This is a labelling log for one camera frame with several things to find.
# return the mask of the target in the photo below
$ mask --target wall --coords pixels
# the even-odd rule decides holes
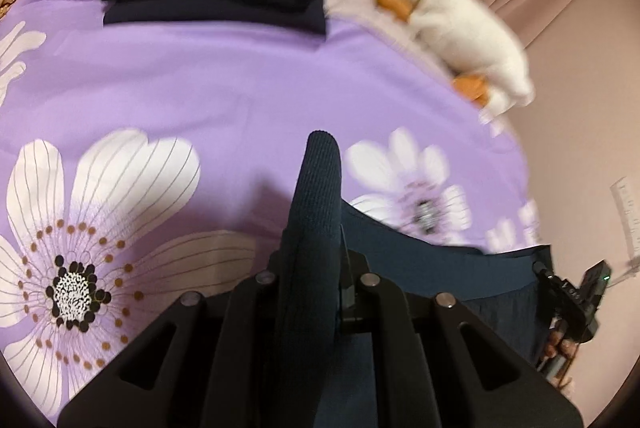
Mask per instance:
[[[537,97],[510,118],[530,163],[542,236],[578,283],[628,249],[610,186],[629,177],[640,205],[640,0],[574,0],[528,48]],[[640,354],[640,277],[610,289],[601,328],[580,349],[574,402],[590,423]]]

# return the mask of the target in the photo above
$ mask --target floral bedspread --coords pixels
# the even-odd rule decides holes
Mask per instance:
[[[278,245],[308,134],[343,198],[408,235],[536,242],[517,142],[354,23],[102,26],[99,0],[0,22],[0,350],[60,409],[187,289],[232,289]]]

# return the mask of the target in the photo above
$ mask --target metal screw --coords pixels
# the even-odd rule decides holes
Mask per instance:
[[[436,303],[441,307],[451,309],[456,304],[456,297],[451,293],[439,293],[436,295]]]
[[[198,293],[197,291],[187,291],[186,293],[183,293],[182,296],[180,296],[180,303],[185,307],[193,307],[194,305],[200,303],[201,299],[202,294]]]
[[[271,271],[261,271],[255,275],[255,281],[260,285],[271,285],[276,281],[276,276]]]
[[[365,287],[375,287],[380,283],[380,277],[375,273],[365,273],[360,277],[360,281]]]

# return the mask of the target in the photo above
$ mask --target plush animal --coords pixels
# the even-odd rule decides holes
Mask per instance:
[[[464,75],[486,78],[487,108],[495,116],[535,95],[524,47],[479,0],[411,0],[415,39]]]

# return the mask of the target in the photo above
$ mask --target white flower print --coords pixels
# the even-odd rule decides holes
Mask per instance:
[[[504,123],[500,116],[494,116],[487,109],[480,109],[478,113],[478,121],[481,125],[488,125],[491,137],[498,137],[504,132]]]
[[[486,243],[492,253],[508,253],[522,249],[522,246],[516,243],[513,221],[507,218],[501,218],[495,228],[487,231]]]
[[[4,357],[47,416],[183,291],[222,293],[248,276],[255,241],[239,233],[131,249],[187,204],[199,178],[187,141],[114,131],[80,159],[65,206],[56,147],[38,139],[20,150],[6,198],[19,251],[0,237],[0,328],[24,336]]]
[[[14,62],[18,56],[31,49],[38,49],[47,35],[40,31],[27,31],[20,34],[26,22],[18,22],[14,28],[0,40],[0,105],[4,102],[9,82],[18,78],[27,66],[24,62]]]
[[[388,151],[360,141],[346,152],[350,174],[377,193],[361,195],[355,208],[407,235],[443,245],[464,245],[462,231],[471,226],[471,211],[460,185],[445,183],[449,165],[431,145],[423,151],[406,129],[389,137]]]
[[[522,208],[518,210],[520,223],[522,224],[522,234],[527,248],[540,244],[540,221],[538,219],[538,206],[533,199],[530,199]]]

